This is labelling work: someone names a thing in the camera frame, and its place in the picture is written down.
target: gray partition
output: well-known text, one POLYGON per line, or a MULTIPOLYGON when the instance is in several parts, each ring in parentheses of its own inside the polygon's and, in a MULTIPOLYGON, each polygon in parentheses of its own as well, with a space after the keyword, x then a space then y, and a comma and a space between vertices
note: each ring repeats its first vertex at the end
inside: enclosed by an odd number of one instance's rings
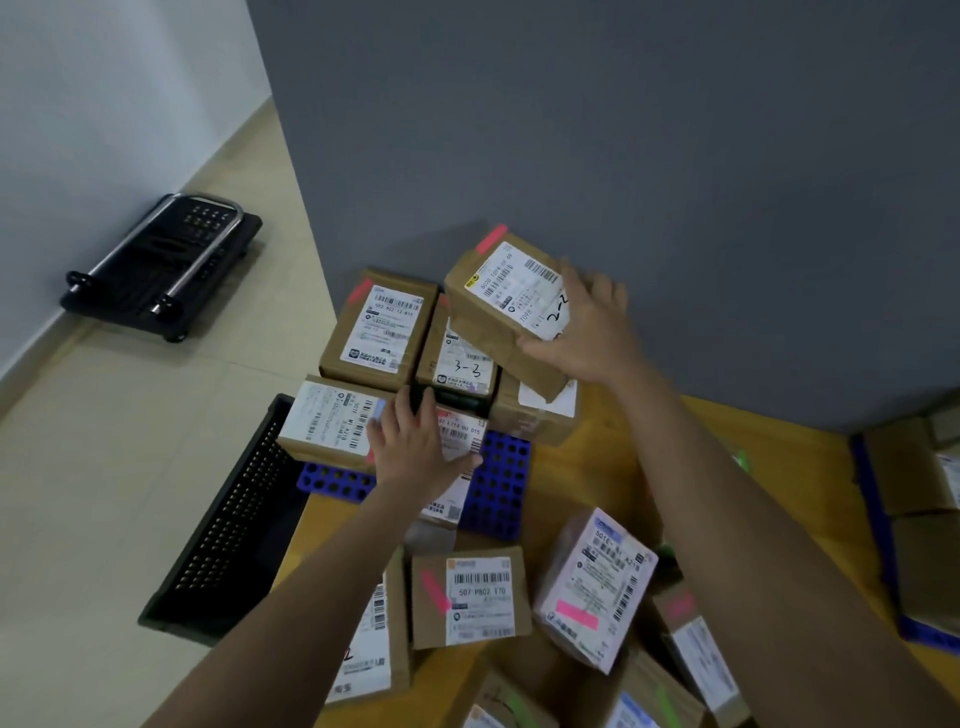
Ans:
POLYGON ((829 429, 960 384, 960 3, 250 0, 334 303, 487 226, 628 281, 688 394, 829 429))

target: hand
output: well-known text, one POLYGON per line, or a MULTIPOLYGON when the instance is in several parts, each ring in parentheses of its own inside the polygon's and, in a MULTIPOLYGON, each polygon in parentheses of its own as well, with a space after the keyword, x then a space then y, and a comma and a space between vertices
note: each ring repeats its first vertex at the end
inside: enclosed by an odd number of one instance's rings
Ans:
POLYGON ((468 453, 446 462, 437 424, 437 403, 427 388, 417 415, 410 409, 410 387, 403 386, 387 402, 379 422, 367 424, 367 438, 376 463, 376 490, 390 489, 399 502, 417 513, 440 497, 457 476, 483 463, 468 453))
POLYGON ((604 275, 593 277, 587 291, 566 259, 560 272, 570 306, 570 322, 553 341, 521 337, 524 353, 582 381, 608 386, 642 362, 639 345, 627 318, 627 287, 604 275))

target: pink highlighter mark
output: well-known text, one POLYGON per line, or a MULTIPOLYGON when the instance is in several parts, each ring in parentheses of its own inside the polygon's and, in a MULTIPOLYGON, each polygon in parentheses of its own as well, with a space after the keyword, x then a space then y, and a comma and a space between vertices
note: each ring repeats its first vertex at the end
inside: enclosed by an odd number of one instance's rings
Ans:
POLYGON ((557 614, 573 619, 578 624, 583 624, 587 629, 596 632, 600 628, 600 619, 592 615, 586 609, 575 607, 569 602, 557 599, 557 614))
POLYGON ((432 573, 429 571, 421 571, 420 583, 430 595, 430 598, 433 600, 434 606, 437 607, 438 612, 440 612, 442 615, 445 615, 450 611, 450 608, 453 605, 450 604, 450 600, 446 598, 444 590, 440 588, 440 584, 438 584, 437 580, 433 578, 432 573))
POLYGON ((493 243, 498 243, 500 238, 507 234, 506 225, 496 226, 492 232, 477 244, 477 253, 483 254, 490 249, 493 243))
POLYGON ((671 619, 686 621, 696 614, 697 602, 693 600, 693 594, 687 592, 667 604, 666 611, 671 619))
POLYGON ((371 279, 363 279, 360 285, 353 289, 349 296, 347 296, 347 303, 357 303, 360 299, 370 293, 370 289, 373 288, 373 281, 371 279))

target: forearm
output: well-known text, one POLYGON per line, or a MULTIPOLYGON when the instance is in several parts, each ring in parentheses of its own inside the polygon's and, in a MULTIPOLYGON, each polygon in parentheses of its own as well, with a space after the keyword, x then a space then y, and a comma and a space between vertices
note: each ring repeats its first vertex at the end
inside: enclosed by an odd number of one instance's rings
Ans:
POLYGON ((376 488, 180 683, 146 725, 312 726, 357 622, 416 517, 376 488))
POLYGON ((612 389, 684 576, 760 724, 955 724, 946 692, 664 377, 639 364, 612 389))

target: tile floor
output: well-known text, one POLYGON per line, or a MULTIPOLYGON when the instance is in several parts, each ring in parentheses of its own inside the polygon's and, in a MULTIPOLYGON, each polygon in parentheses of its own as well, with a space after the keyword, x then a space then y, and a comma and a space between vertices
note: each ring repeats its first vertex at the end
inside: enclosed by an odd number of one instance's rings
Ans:
POLYGON ((0 422, 3 725, 138 725, 203 656, 136 618, 332 331, 272 104, 187 188, 264 218, 194 335, 96 326, 0 422))

